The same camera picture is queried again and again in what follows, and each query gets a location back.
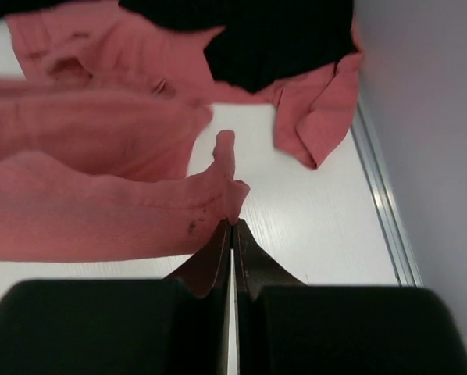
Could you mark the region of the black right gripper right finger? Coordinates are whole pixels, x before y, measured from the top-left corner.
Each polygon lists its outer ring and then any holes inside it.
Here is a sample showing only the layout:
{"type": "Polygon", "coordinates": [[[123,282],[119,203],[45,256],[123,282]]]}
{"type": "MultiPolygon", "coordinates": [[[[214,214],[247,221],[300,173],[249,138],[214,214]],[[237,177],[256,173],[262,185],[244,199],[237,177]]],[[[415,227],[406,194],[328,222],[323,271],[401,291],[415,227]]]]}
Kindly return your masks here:
{"type": "Polygon", "coordinates": [[[232,230],[241,374],[467,374],[441,299],[422,287],[311,286],[232,230]]]}

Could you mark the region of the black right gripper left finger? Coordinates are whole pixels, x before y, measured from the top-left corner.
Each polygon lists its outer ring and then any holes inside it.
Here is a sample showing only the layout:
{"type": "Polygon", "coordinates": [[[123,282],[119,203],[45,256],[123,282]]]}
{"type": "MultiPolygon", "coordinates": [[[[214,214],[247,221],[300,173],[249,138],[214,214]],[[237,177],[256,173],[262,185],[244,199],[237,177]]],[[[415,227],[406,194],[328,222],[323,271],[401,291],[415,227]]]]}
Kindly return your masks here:
{"type": "Polygon", "coordinates": [[[0,374],[225,374],[230,239],[157,279],[25,280],[0,300],[0,374]]]}

